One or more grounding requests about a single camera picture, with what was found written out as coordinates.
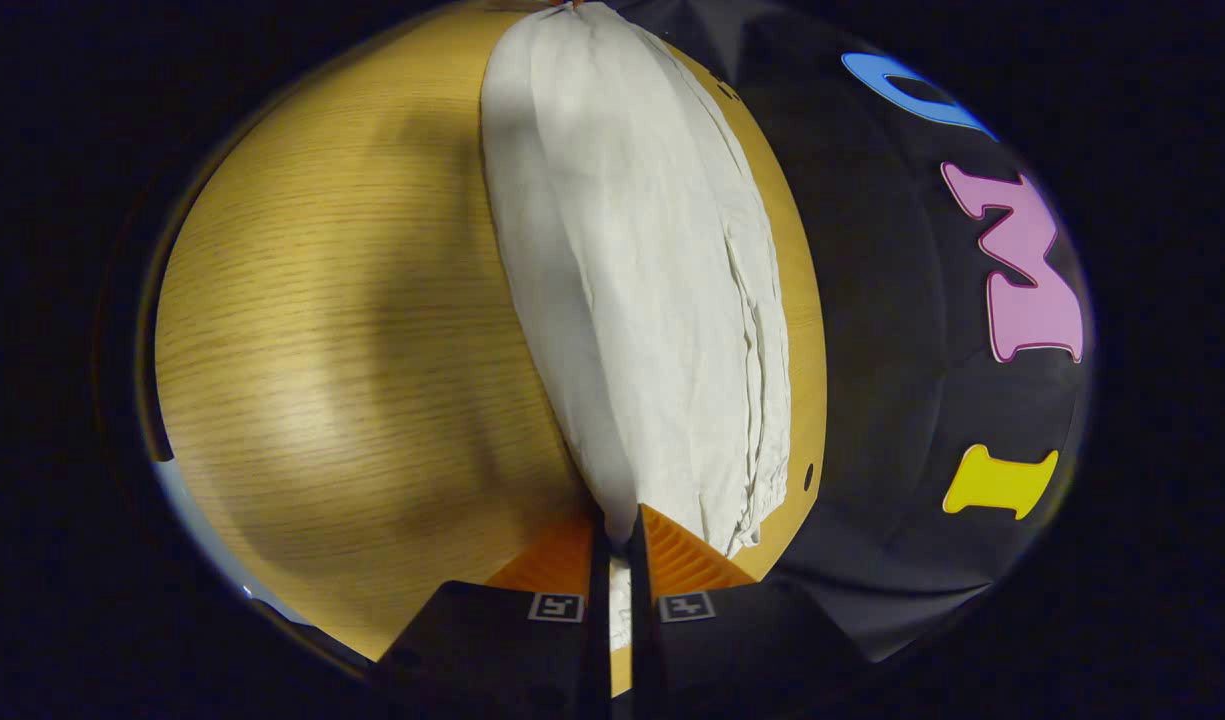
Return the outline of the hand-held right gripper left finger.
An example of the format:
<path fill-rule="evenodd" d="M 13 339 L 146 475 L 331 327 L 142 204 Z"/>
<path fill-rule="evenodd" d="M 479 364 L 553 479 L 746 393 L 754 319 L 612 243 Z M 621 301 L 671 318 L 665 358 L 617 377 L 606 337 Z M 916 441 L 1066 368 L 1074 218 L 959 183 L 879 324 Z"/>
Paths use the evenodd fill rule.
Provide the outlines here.
<path fill-rule="evenodd" d="M 440 584 L 371 678 L 403 719 L 608 719 L 600 516 L 548 525 L 488 582 Z"/>

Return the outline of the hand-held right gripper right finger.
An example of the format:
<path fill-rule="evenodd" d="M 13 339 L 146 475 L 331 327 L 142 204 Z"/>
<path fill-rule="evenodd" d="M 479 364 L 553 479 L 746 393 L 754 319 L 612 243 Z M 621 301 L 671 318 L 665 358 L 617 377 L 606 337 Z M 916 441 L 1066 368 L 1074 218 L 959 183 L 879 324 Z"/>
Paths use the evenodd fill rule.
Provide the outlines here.
<path fill-rule="evenodd" d="M 755 580 L 646 503 L 627 555 L 636 719 L 794 719 L 871 670 L 807 589 Z"/>

